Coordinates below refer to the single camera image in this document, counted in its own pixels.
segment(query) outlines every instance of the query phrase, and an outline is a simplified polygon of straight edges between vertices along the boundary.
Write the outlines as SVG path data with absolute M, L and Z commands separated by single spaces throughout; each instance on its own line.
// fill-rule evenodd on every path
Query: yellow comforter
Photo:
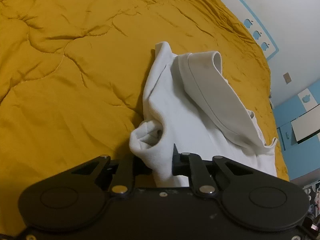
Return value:
M 0 232 L 24 224 L 28 185 L 101 154 L 121 158 L 142 121 L 154 47 L 217 50 L 224 76 L 276 134 L 261 48 L 220 0 L 0 0 Z M 288 179 L 276 148 L 279 177 Z

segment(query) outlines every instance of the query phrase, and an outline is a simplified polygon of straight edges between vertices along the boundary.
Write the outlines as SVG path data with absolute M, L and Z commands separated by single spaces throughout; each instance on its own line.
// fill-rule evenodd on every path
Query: blue apple logo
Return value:
M 304 96 L 304 97 L 302 98 L 302 101 L 303 101 L 304 103 L 309 102 L 309 101 L 310 101 L 310 96 L 311 96 L 311 95 L 306 95 L 306 96 Z
M 251 27 L 252 23 L 253 23 L 253 21 L 250 21 L 249 19 L 245 19 L 243 24 L 246 28 L 249 29 Z
M 261 44 L 261 48 L 263 51 L 266 51 L 267 49 L 269 49 L 269 45 L 270 44 L 266 44 L 265 42 Z
M 262 33 L 255 31 L 252 36 L 254 37 L 255 40 L 258 40 L 261 37 L 261 34 Z

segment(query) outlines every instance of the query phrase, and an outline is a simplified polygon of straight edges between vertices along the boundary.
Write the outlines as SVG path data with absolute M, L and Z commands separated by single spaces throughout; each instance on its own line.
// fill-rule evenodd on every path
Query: white wall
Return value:
M 279 47 L 268 61 L 279 105 L 320 78 L 320 0 L 244 0 Z M 285 83 L 289 72 L 292 82 Z

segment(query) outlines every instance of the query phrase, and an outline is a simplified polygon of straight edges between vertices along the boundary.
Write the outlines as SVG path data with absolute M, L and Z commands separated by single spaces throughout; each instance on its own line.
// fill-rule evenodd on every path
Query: white panel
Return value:
M 313 95 L 310 93 L 308 89 L 305 89 L 302 92 L 300 92 L 298 94 L 298 97 L 300 98 L 306 111 L 310 111 L 312 108 L 318 105 L 317 101 L 315 100 L 315 98 L 313 97 Z
M 221 0 L 226 7 L 239 19 L 240 22 L 244 23 L 246 19 L 250 20 L 252 25 L 247 28 L 250 34 L 253 36 L 254 32 L 257 31 L 260 33 L 261 37 L 258 40 L 255 39 L 256 43 L 261 46 L 264 42 L 268 44 L 269 48 L 266 51 L 263 51 L 264 56 L 268 58 L 271 54 L 276 52 L 275 46 L 272 44 L 269 37 L 266 35 L 263 28 L 255 20 L 251 12 L 245 7 L 243 2 L 240 0 Z
M 320 105 L 291 121 L 297 141 L 320 130 Z

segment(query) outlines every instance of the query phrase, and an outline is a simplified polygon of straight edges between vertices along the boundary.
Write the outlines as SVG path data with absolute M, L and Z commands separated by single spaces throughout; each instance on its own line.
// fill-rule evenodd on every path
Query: black object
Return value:
M 134 187 L 150 173 L 133 155 L 105 156 L 38 182 L 20 196 L 28 227 L 16 239 L 315 239 L 302 226 L 308 198 L 292 183 L 176 147 L 172 174 L 188 176 L 190 187 Z

